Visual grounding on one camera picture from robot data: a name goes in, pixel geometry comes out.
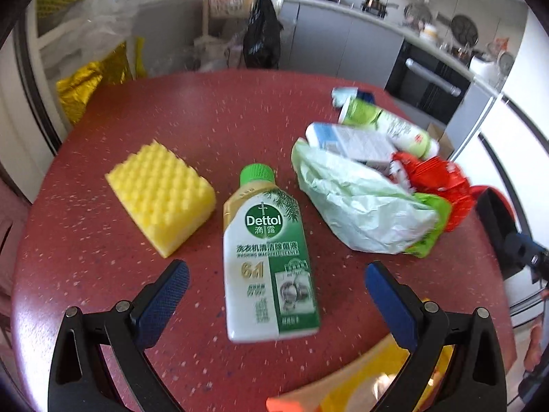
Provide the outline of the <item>person's right hand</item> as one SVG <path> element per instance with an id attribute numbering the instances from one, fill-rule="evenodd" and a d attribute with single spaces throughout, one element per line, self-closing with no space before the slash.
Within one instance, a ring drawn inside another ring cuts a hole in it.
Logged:
<path id="1" fill-rule="evenodd" d="M 541 341 L 542 336 L 544 335 L 542 328 L 544 327 L 545 316 L 545 313 L 540 315 L 530 329 L 528 350 L 524 357 L 524 369 L 528 372 L 532 372 L 541 362 L 541 356 L 544 353 Z"/>

